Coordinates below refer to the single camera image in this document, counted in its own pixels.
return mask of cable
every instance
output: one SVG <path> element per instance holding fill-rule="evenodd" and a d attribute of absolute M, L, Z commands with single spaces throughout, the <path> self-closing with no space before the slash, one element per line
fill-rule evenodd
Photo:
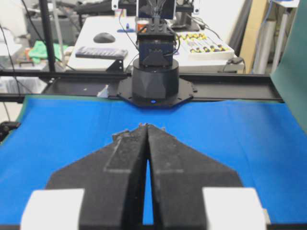
<path fill-rule="evenodd" d="M 5 33 L 3 31 L 3 28 L 0 24 L 0 29 L 2 31 L 2 34 L 3 34 L 3 38 L 4 38 L 4 42 L 5 42 L 5 45 L 6 45 L 6 48 L 8 50 L 8 55 L 9 55 L 9 58 L 10 58 L 10 61 L 11 61 L 11 65 L 12 65 L 12 69 L 13 69 L 13 72 L 15 73 L 15 67 L 14 67 L 14 63 L 13 63 L 13 60 L 12 60 L 12 57 L 11 57 L 11 54 L 10 54 L 10 50 L 9 50 L 9 46 L 8 46 L 8 43 L 7 43 L 7 40 L 6 40 L 6 36 L 5 36 Z M 20 88 L 19 88 L 19 85 L 23 86 L 26 90 L 28 90 L 30 93 L 32 93 L 31 90 L 29 90 L 25 85 L 23 85 L 20 81 L 17 80 L 17 77 L 13 77 L 16 81 L 16 84 L 17 84 L 17 89 L 18 89 L 18 95 L 20 96 L 21 93 L 20 93 Z"/>
<path fill-rule="evenodd" d="M 217 34 L 216 31 L 214 31 L 213 29 L 211 29 L 201 18 L 195 18 L 192 17 L 191 15 L 187 14 L 187 16 L 193 20 L 196 24 L 198 24 L 199 26 L 203 26 L 203 30 L 207 29 L 210 30 L 211 32 L 213 32 L 219 39 L 221 39 L 221 37 Z"/>
<path fill-rule="evenodd" d="M 9 55 L 9 58 L 10 58 L 10 61 L 11 61 L 11 65 L 12 65 L 12 69 L 13 69 L 13 72 L 15 72 L 15 67 L 14 67 L 14 63 L 13 63 L 13 59 L 11 57 L 11 54 L 10 54 L 10 49 L 9 49 L 9 45 L 8 45 L 8 42 L 6 40 L 6 36 L 5 36 L 5 33 L 4 33 L 4 30 L 0 24 L 0 29 L 2 31 L 2 34 L 3 34 L 3 39 L 4 39 L 4 42 L 5 42 L 5 45 L 6 45 L 6 48 L 8 50 L 8 55 Z M 18 90 L 18 95 L 20 96 L 20 88 L 19 88 L 19 84 L 18 84 L 18 80 L 17 80 L 17 77 L 13 77 L 16 81 L 16 84 L 17 84 L 17 90 Z"/>
<path fill-rule="evenodd" d="M 6 107 L 5 102 L 3 102 L 3 106 L 4 106 L 4 109 L 5 109 L 5 112 L 6 112 L 6 116 L 8 117 L 9 121 L 11 121 L 10 114 L 9 114 L 9 110 L 8 110 L 8 108 Z"/>
<path fill-rule="evenodd" d="M 138 55 L 139 55 L 139 53 L 138 53 L 136 56 L 134 56 L 134 58 L 133 58 L 133 59 L 131 60 L 131 62 L 128 64 L 128 66 L 127 66 L 125 72 L 127 72 L 128 68 L 129 68 L 129 66 L 130 66 L 130 64 L 135 60 L 135 58 L 136 58 Z"/>
<path fill-rule="evenodd" d="M 229 59 L 229 60 L 226 62 L 226 64 L 224 65 L 223 70 L 222 70 L 222 73 L 225 73 L 226 67 L 227 67 L 228 65 L 231 65 L 231 64 L 233 64 L 233 65 L 238 65 L 238 64 L 240 64 L 241 62 L 243 62 L 243 64 L 244 64 L 243 74 L 246 74 L 246 64 L 245 64 L 245 60 L 244 60 L 244 58 L 241 58 L 241 57 L 234 57 L 234 58 L 232 58 L 232 59 Z"/>
<path fill-rule="evenodd" d="M 61 61 L 62 61 L 62 65 L 65 66 L 63 37 L 62 37 L 61 27 L 60 27 L 60 24 L 59 24 L 59 16 L 58 16 L 58 12 L 57 12 L 57 2 L 56 2 L 56 0 L 52 0 L 52 4 L 53 4 L 54 24 L 55 24 L 57 35 L 58 35 L 58 41 L 59 41 L 59 46 L 60 46 L 60 51 L 61 51 L 61 56 L 62 56 Z"/>
<path fill-rule="evenodd" d="M 31 23 L 31 25 L 32 25 L 32 27 L 33 27 L 35 33 L 37 34 L 37 36 L 39 37 L 39 39 L 40 39 L 40 40 L 45 44 L 45 46 L 47 47 L 45 40 L 44 40 L 44 39 L 42 38 L 42 36 L 39 34 L 39 32 L 38 32 L 36 26 L 34 25 L 34 23 L 33 23 L 33 21 L 32 21 L 32 18 L 31 18 L 31 15 L 30 15 L 29 10 L 28 10 L 28 8 L 27 8 L 27 5 L 25 4 L 24 0 L 21 0 L 21 2 L 22 2 L 23 5 L 24 5 L 25 11 L 26 11 L 26 13 L 27 13 L 27 16 L 28 16 L 28 18 L 29 18 L 29 21 L 30 21 L 30 23 Z M 55 59 L 56 59 L 57 61 L 60 61 L 60 62 L 61 62 L 61 60 L 60 60 L 58 57 L 56 57 L 56 56 L 55 56 Z M 75 69 L 74 69 L 73 67 L 70 67 L 70 66 L 67 65 L 67 64 L 65 64 L 65 66 L 67 66 L 67 67 L 70 68 L 71 70 L 74 70 L 74 71 L 75 71 Z"/>
<path fill-rule="evenodd" d="M 179 35 L 178 35 L 172 28 L 170 28 L 169 26 L 168 26 L 167 28 L 168 28 L 174 35 L 177 36 L 177 38 L 178 38 L 178 48 L 177 48 L 173 53 L 165 54 L 164 57 L 172 56 L 172 55 L 174 55 L 175 53 L 177 53 L 177 52 L 179 51 L 180 45 L 181 45 Z"/>
<path fill-rule="evenodd" d="M 32 92 L 31 90 L 29 90 L 29 88 L 26 87 L 24 84 L 22 84 L 19 80 L 18 80 L 17 82 L 18 82 L 22 87 L 24 87 L 26 90 L 28 90 L 29 93 L 32 93 L 32 94 L 33 94 L 33 92 Z"/>
<path fill-rule="evenodd" d="M 138 47 L 136 46 L 136 44 L 135 44 L 135 43 L 133 42 L 133 40 L 131 39 L 131 37 L 129 36 L 129 34 L 127 33 L 127 31 L 124 29 L 123 25 L 121 24 L 120 19 L 121 19 L 121 16 L 122 16 L 123 12 L 124 12 L 124 10 L 121 10 L 121 13 L 120 13 L 120 15 L 119 15 L 119 18 L 118 18 L 119 24 L 120 24 L 121 28 L 123 28 L 124 32 L 126 33 L 126 35 L 128 36 L 128 38 L 130 39 L 130 41 L 132 42 L 132 44 L 134 45 L 134 47 L 135 47 L 137 50 L 139 50 Z"/>
<path fill-rule="evenodd" d="M 71 24 L 77 29 L 78 32 L 80 32 L 81 29 L 80 29 L 80 27 L 73 21 L 73 18 L 71 17 L 71 14 L 70 14 L 69 12 L 67 12 L 67 11 L 65 10 L 65 8 L 62 7 L 62 6 L 59 6 L 59 10 L 60 10 L 63 14 L 65 14 L 65 16 L 66 16 L 66 17 L 69 19 L 69 21 L 71 22 Z"/>

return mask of white bracket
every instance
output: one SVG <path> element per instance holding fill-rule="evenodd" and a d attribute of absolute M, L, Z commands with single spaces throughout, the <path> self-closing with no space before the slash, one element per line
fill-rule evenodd
<path fill-rule="evenodd" d="M 199 14 L 201 10 L 201 0 L 194 0 L 194 14 Z"/>
<path fill-rule="evenodd" d="M 112 0 L 112 10 L 118 10 L 118 0 Z"/>

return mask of white desk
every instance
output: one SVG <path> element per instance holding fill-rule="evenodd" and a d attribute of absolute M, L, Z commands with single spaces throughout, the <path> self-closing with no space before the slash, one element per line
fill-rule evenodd
<path fill-rule="evenodd" d="M 281 22 L 281 26 L 280 26 L 278 39 L 277 39 L 272 72 L 274 72 L 277 69 L 279 59 L 280 59 L 280 55 L 281 55 L 281 52 L 282 52 L 283 39 L 284 39 L 284 35 L 286 33 L 287 23 L 288 23 L 288 18 L 289 18 L 289 11 L 287 9 L 297 8 L 298 5 L 299 5 L 299 1 L 300 0 L 293 0 L 293 1 L 273 0 L 273 2 L 275 2 L 277 5 L 284 7 L 286 10 L 283 13 L 283 18 L 282 18 L 282 22 Z"/>
<path fill-rule="evenodd" d="M 126 24 L 129 23 L 130 28 L 134 28 L 134 20 L 134 17 L 126 17 L 122 18 L 121 22 L 123 26 L 126 26 Z M 118 18 L 112 16 L 88 17 L 80 32 L 68 65 L 77 70 L 105 71 L 113 63 L 112 60 L 79 58 L 75 56 L 76 51 L 82 46 L 124 48 L 128 50 L 128 55 L 124 59 L 124 69 L 126 69 L 127 65 L 138 54 L 138 51 L 133 46 L 132 42 L 127 38 L 125 33 L 117 32 L 118 29 L 121 29 Z M 93 38 L 102 32 L 112 34 L 116 38 L 116 41 L 114 43 L 107 44 L 95 43 Z M 129 35 L 133 41 L 136 41 L 137 36 L 135 33 L 129 33 Z M 188 60 L 188 57 L 184 55 L 184 50 L 180 49 L 179 53 L 181 55 L 176 55 L 174 58 L 179 62 L 180 73 L 217 73 L 222 71 L 226 64 L 226 60 L 190 61 Z M 226 71 L 237 71 L 242 69 L 243 65 L 229 65 L 227 66 Z"/>

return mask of green panel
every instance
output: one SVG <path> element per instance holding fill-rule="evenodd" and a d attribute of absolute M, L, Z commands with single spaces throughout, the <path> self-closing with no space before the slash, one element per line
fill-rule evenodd
<path fill-rule="evenodd" d="M 307 0 L 301 0 L 289 40 L 278 69 L 271 78 L 307 132 Z"/>

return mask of black cable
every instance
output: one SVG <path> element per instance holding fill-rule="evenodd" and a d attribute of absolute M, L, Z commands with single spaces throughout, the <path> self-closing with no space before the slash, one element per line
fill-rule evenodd
<path fill-rule="evenodd" d="M 181 45 L 179 35 L 178 35 L 172 28 L 168 27 L 168 29 L 169 29 L 174 35 L 177 36 L 177 38 L 178 38 L 178 48 L 177 48 L 173 53 L 171 53 L 171 54 L 165 54 L 164 57 L 172 56 L 172 55 L 174 55 L 175 53 L 177 53 L 177 52 L 179 51 L 180 45 Z"/>
<path fill-rule="evenodd" d="M 70 23 L 77 29 L 78 32 L 80 32 L 80 31 L 81 31 L 80 27 L 78 27 L 78 25 L 73 21 L 73 19 L 72 19 L 70 13 L 67 12 L 67 11 L 65 10 L 65 8 L 62 7 L 62 6 L 59 6 L 59 10 L 60 10 L 63 14 L 65 14 L 65 16 L 68 18 L 68 20 L 70 21 Z"/>
<path fill-rule="evenodd" d="M 210 30 L 211 32 L 213 32 L 220 40 L 221 40 L 221 37 L 217 34 L 216 31 L 214 31 L 213 29 L 211 29 L 204 21 L 203 19 L 199 18 L 199 17 L 192 17 L 190 16 L 189 14 L 187 14 L 187 16 L 193 20 L 195 23 L 197 23 L 199 26 L 204 26 L 203 30 L 207 29 L 207 30 Z"/>
<path fill-rule="evenodd" d="M 120 16 L 119 16 L 119 18 L 118 18 L 119 24 L 120 24 L 121 28 L 123 28 L 124 32 L 126 33 L 126 35 L 128 36 L 128 38 L 130 39 L 130 41 L 132 42 L 132 44 L 134 45 L 134 47 L 135 47 L 137 50 L 139 50 L 138 47 L 136 46 L 136 44 L 135 44 L 135 43 L 133 42 L 133 40 L 131 39 L 131 37 L 129 36 L 128 32 L 124 29 L 123 25 L 121 24 L 120 19 L 121 19 L 121 16 L 122 16 L 122 14 L 123 14 L 123 11 L 124 11 L 124 10 L 121 10 Z"/>
<path fill-rule="evenodd" d="M 213 32 L 220 40 L 220 36 L 217 34 L 217 32 L 215 32 L 214 30 L 210 29 L 209 27 L 206 27 L 205 29 L 210 30 L 211 32 Z"/>
<path fill-rule="evenodd" d="M 245 60 L 244 59 L 243 59 L 243 64 L 244 64 L 243 73 L 246 74 L 246 64 L 245 64 Z"/>
<path fill-rule="evenodd" d="M 131 60 L 131 62 L 128 64 L 128 66 L 127 66 L 125 72 L 127 72 L 128 68 L 129 68 L 129 66 L 130 66 L 130 64 L 135 60 L 135 58 L 136 58 L 138 55 L 139 55 L 139 53 L 138 53 L 136 56 L 134 56 L 134 58 L 133 58 L 133 59 Z"/>
<path fill-rule="evenodd" d="M 19 83 L 22 87 L 24 87 L 26 90 L 28 90 L 29 93 L 33 93 L 31 90 L 29 90 L 28 87 L 26 87 L 26 86 L 25 86 L 24 84 L 22 84 L 20 81 L 18 81 L 18 83 Z"/>
<path fill-rule="evenodd" d="M 36 26 L 34 25 L 34 23 L 33 23 L 33 21 L 32 21 L 32 18 L 31 18 L 31 15 L 30 15 L 29 10 L 28 10 L 28 8 L 27 8 L 27 5 L 25 4 L 24 0 L 21 0 L 21 2 L 22 2 L 23 5 L 24 5 L 25 11 L 26 11 L 26 13 L 27 13 L 27 16 L 28 16 L 28 18 L 29 18 L 29 21 L 30 21 L 30 23 L 31 23 L 31 25 L 32 25 L 32 27 L 33 27 L 35 33 L 37 34 L 37 36 L 39 37 L 39 39 L 40 39 L 40 40 L 45 44 L 45 46 L 47 47 L 45 40 L 44 40 L 44 39 L 42 38 L 42 36 L 39 34 L 39 32 L 38 32 Z M 60 62 L 61 62 L 61 59 L 57 58 L 56 56 L 55 56 L 55 59 L 56 59 L 57 61 L 60 61 Z M 71 70 L 74 70 L 74 71 L 75 71 L 75 69 L 74 69 L 73 67 L 70 67 L 70 66 L 67 65 L 67 64 L 65 64 L 65 66 L 67 66 L 67 67 L 70 68 Z"/>
<path fill-rule="evenodd" d="M 4 39 L 4 42 L 5 42 L 5 45 L 6 45 L 6 48 L 8 50 L 8 55 L 9 55 L 9 58 L 10 58 L 10 61 L 11 61 L 11 65 L 12 65 L 12 69 L 13 69 L 13 72 L 15 72 L 15 67 L 14 67 L 14 63 L 13 63 L 13 59 L 11 57 L 11 54 L 10 54 L 10 49 L 9 49 L 9 45 L 8 45 L 8 42 L 6 40 L 6 36 L 5 36 L 5 33 L 4 33 L 4 30 L 0 24 L 0 29 L 2 31 L 2 34 L 3 34 L 3 39 Z M 16 81 L 16 84 L 17 84 L 17 90 L 18 90 L 18 95 L 20 96 L 20 88 L 19 88 L 19 84 L 18 84 L 18 80 L 17 80 L 17 77 L 13 77 Z"/>
<path fill-rule="evenodd" d="M 8 117 L 9 121 L 11 121 L 10 114 L 9 114 L 9 110 L 8 110 L 8 108 L 6 107 L 5 102 L 3 102 L 3 106 L 4 106 L 4 109 L 5 109 L 5 112 L 6 112 L 6 116 Z"/>

